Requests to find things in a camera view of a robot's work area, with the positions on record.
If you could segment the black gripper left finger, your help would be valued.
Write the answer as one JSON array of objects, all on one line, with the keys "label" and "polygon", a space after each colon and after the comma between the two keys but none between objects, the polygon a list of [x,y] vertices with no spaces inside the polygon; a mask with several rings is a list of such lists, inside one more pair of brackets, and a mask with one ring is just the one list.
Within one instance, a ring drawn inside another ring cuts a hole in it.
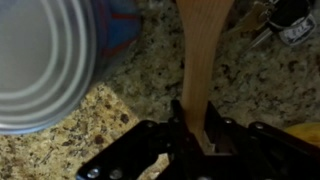
[{"label": "black gripper left finger", "polygon": [[99,152],[76,172],[76,180],[137,180],[161,154],[169,156],[165,178],[192,180],[204,154],[188,130],[178,100],[171,101],[172,116],[164,123],[143,120]]}]

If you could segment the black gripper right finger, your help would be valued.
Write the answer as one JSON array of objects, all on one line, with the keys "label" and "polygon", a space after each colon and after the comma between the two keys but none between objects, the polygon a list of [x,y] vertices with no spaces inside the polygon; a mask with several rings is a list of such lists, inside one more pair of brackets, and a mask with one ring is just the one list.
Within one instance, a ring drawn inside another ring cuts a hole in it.
[{"label": "black gripper right finger", "polygon": [[213,152],[234,160],[244,180],[320,180],[319,148],[266,123],[244,127],[209,102],[205,133]]}]

